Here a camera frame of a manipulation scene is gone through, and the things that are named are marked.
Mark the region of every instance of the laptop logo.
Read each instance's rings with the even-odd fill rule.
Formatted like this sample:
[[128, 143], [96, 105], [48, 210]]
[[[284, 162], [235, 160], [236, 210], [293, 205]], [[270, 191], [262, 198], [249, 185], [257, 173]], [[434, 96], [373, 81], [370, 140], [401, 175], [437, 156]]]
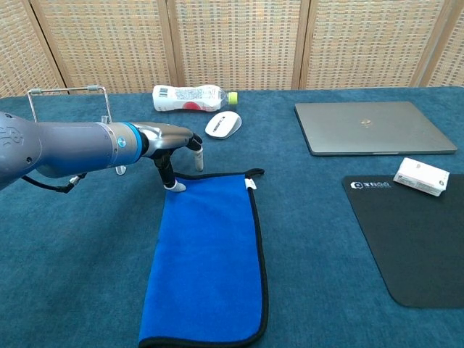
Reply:
[[365, 128], [369, 128], [370, 126], [372, 126], [372, 121], [365, 118], [363, 120], [361, 120], [361, 125]]
[[383, 183], [361, 183], [359, 181], [353, 181], [350, 183], [352, 189], [390, 189], [392, 186], [384, 181]]

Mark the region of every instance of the blue ring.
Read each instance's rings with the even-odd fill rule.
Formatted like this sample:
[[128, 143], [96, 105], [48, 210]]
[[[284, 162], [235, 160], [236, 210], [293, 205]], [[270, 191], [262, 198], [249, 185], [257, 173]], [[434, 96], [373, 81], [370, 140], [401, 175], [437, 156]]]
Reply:
[[138, 132], [137, 128], [135, 128], [133, 125], [131, 125], [129, 122], [124, 122], [125, 125], [127, 125], [133, 133], [136, 135], [137, 139], [137, 152], [136, 152], [136, 158], [132, 163], [137, 162], [140, 159], [140, 155], [142, 153], [142, 138], [140, 137], [140, 133]]

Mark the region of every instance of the blue towel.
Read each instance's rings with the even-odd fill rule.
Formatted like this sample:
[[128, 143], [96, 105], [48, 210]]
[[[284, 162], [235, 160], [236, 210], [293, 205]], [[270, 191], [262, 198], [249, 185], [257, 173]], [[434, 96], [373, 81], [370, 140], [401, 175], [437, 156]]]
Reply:
[[260, 224], [246, 173], [186, 176], [166, 193], [139, 348], [242, 347], [268, 321]]

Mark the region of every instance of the white computer mouse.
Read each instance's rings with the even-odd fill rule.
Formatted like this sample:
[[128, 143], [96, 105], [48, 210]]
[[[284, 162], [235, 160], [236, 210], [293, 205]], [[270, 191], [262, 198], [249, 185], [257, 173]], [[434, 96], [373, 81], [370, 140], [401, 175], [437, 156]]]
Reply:
[[216, 114], [208, 122], [205, 132], [213, 138], [225, 139], [234, 134], [241, 126], [239, 114], [232, 111], [223, 111]]

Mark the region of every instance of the white box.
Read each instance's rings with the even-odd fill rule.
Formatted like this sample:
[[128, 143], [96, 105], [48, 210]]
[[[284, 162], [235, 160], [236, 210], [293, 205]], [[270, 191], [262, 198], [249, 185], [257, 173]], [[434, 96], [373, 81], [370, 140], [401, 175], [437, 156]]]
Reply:
[[405, 157], [393, 181], [439, 196], [447, 189], [449, 176], [450, 173], [446, 170]]

